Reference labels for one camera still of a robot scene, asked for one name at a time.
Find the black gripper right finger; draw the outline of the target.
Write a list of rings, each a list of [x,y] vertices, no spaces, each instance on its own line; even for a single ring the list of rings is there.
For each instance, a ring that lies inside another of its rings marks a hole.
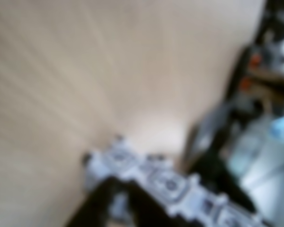
[[[134,182],[127,184],[129,202],[139,227],[186,227],[182,218],[169,217],[144,189]]]

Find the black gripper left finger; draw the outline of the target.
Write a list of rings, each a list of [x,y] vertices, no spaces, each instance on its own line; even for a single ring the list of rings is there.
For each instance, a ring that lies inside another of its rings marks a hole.
[[[104,227],[108,219],[108,206],[119,181],[109,177],[90,192],[85,201],[66,222],[67,227]]]

